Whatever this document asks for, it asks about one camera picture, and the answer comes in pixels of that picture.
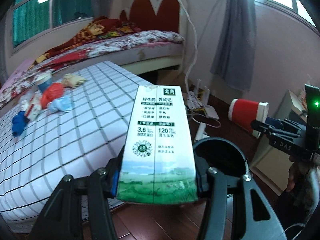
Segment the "person right hand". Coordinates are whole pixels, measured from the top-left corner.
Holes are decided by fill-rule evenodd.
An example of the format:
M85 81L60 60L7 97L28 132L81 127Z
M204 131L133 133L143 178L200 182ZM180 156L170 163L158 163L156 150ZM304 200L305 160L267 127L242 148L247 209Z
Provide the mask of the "person right hand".
M292 162L292 165L289 168L286 192L293 190L298 181L305 178L311 171L316 172L316 178L319 182L319 166L307 163L306 161L299 160L292 156L289 156L289 161Z

